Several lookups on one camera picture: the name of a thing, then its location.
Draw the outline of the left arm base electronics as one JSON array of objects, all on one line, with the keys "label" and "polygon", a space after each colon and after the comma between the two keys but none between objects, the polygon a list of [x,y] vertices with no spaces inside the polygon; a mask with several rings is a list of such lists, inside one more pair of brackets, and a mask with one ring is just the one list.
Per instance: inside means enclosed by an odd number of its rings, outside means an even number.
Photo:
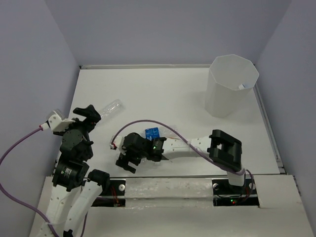
[{"label": "left arm base electronics", "polygon": [[92,207],[125,207],[125,179],[111,180],[110,186],[93,202]]}]

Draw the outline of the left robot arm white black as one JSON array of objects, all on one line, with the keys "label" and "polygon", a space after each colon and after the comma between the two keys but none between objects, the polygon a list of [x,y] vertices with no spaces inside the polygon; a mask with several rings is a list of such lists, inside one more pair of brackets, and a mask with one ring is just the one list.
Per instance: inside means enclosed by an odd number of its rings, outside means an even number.
[{"label": "left robot arm white black", "polygon": [[93,105],[75,108],[74,114],[83,116],[66,118],[59,110],[52,111],[43,129],[50,129],[61,136],[60,157],[53,176],[52,190],[39,237],[74,237],[84,221],[89,208],[99,195],[109,190],[108,173],[94,169],[89,171],[87,161],[93,157],[93,141],[89,133],[101,120]]}]

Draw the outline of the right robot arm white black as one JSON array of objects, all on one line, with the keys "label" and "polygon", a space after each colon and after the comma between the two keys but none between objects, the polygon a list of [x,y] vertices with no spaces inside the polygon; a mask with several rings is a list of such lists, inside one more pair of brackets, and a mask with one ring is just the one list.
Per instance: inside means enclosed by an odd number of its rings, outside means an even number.
[{"label": "right robot arm white black", "polygon": [[218,129],[209,136],[190,140],[182,136],[148,140],[137,133],[124,137],[116,135],[110,148],[120,151],[116,165],[131,173],[135,173],[136,169],[129,164],[138,166],[142,159],[160,162],[201,157],[227,172],[227,187],[231,193],[238,194],[245,188],[245,169],[241,164],[242,142]]}]

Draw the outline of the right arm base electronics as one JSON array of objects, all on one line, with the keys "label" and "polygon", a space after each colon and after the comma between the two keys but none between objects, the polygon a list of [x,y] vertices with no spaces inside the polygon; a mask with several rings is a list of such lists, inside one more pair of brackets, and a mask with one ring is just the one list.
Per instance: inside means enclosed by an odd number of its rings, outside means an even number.
[{"label": "right arm base electronics", "polygon": [[212,180],[213,205],[220,206],[259,206],[255,183],[245,179],[242,187],[229,184],[228,179]]}]

